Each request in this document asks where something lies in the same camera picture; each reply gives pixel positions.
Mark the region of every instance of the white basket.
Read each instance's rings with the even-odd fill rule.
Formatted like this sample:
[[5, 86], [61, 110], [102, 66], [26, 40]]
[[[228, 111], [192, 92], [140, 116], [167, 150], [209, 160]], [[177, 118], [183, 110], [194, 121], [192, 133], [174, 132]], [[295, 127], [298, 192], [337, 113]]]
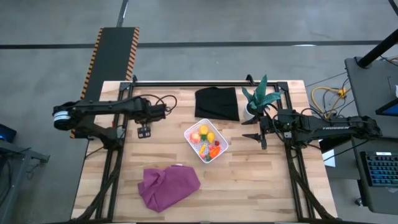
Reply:
[[[207, 125], [209, 128], [209, 132], [213, 132], [215, 135], [214, 141], [213, 141], [213, 145], [215, 141], [218, 141], [220, 143], [220, 153], [212, 158], [212, 160], [210, 161], [206, 161], [205, 159], [202, 159], [199, 155], [199, 151], [200, 148], [202, 147], [202, 145], [206, 144], [206, 149], [204, 151], [204, 153], [207, 155], [209, 153], [209, 148], [208, 146], [210, 145], [210, 143], [206, 140], [200, 140], [199, 143], [192, 143], [190, 140], [190, 135], [192, 132], [194, 131], [198, 131], [199, 127], [201, 125]], [[196, 124], [194, 124], [191, 128], [188, 128], [185, 132], [184, 132], [184, 137], [185, 139], [189, 142], [189, 145], [191, 145], [192, 149], [196, 152], [196, 154], [198, 155], [198, 157], [202, 160], [202, 162], [204, 163], [210, 163], [211, 161], [215, 160], [218, 156], [220, 156], [222, 153], [224, 153], [227, 148], [228, 148], [228, 142], [225, 140], [225, 138], [217, 131], [217, 129], [214, 127], [214, 125], [208, 120], [208, 119], [201, 119], [199, 122], [197, 122]]]

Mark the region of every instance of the pink towel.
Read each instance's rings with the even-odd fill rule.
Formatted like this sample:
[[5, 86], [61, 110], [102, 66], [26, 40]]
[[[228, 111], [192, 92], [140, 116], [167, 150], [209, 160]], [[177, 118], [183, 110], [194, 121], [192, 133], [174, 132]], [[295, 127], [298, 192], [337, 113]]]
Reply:
[[161, 212], [197, 191], [199, 186], [192, 167], [173, 165], [165, 170], [144, 169], [138, 191], [147, 208]]

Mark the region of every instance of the butcher block tabletop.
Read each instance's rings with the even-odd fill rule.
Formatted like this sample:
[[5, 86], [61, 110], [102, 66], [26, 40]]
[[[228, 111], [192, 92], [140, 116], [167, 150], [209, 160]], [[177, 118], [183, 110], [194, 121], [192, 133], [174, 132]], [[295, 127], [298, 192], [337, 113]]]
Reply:
[[[293, 109], [308, 108], [308, 99], [301, 80], [284, 81], [289, 85]], [[100, 100], [117, 100], [120, 82], [104, 82]], [[267, 149], [262, 150], [255, 140], [242, 134], [259, 133], [259, 125], [241, 125], [247, 104], [241, 87], [236, 87], [238, 121], [210, 121], [229, 144], [228, 150], [211, 161], [203, 163], [184, 138], [184, 131], [202, 118], [196, 118], [195, 92], [197, 86], [134, 87], [133, 96], [152, 94], [159, 97], [174, 95], [177, 107], [166, 119], [151, 124], [151, 137], [138, 139], [138, 126], [129, 121], [124, 144], [123, 161], [119, 178], [114, 222], [287, 222], [297, 221], [284, 144], [275, 134], [266, 135]], [[248, 87], [252, 92], [255, 87]], [[273, 92], [268, 87], [267, 93]], [[146, 96], [152, 104], [156, 98]], [[172, 106], [173, 98], [165, 98]], [[113, 115], [98, 115], [95, 123], [112, 126]], [[102, 146], [99, 140], [90, 141], [87, 154]], [[309, 186], [326, 210], [336, 216], [328, 177], [319, 149], [303, 149], [303, 158]], [[72, 218], [81, 215], [94, 199], [101, 185], [106, 150], [102, 149], [85, 160]], [[138, 193], [137, 184], [142, 181], [143, 170], [164, 169], [174, 164], [193, 167], [200, 189], [175, 205], [157, 213], [146, 208]], [[108, 211], [110, 190], [104, 203], [104, 216]], [[300, 190], [304, 216], [307, 217], [305, 200]]]

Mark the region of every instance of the black keyboard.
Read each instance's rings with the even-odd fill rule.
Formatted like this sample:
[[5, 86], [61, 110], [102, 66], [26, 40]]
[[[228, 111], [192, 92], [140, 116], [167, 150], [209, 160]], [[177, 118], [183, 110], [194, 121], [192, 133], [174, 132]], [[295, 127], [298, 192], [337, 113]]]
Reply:
[[373, 187], [398, 187], [398, 153], [361, 152], [368, 183]]

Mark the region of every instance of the gray floor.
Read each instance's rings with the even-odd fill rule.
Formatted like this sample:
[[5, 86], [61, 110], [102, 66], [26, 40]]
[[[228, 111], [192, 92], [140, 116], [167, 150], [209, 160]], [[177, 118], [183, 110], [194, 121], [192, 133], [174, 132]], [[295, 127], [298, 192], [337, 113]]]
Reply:
[[[116, 25], [121, 0], [0, 0], [0, 44], [92, 43], [100, 27]], [[397, 28], [387, 0], [130, 0], [124, 26], [141, 28], [139, 42], [381, 40]], [[140, 80], [271, 80], [311, 84], [344, 71], [346, 57], [374, 46], [139, 49]], [[52, 107], [78, 98], [92, 50], [0, 50], [0, 123], [18, 130], [16, 143], [51, 154], [26, 181], [14, 223], [68, 220], [86, 141], [52, 127]], [[385, 56], [397, 55], [394, 47]], [[340, 87], [334, 79], [308, 87]], [[321, 102], [321, 91], [316, 95]], [[355, 115], [354, 103], [344, 115]], [[355, 181], [331, 179], [339, 217], [394, 223], [353, 200]]]

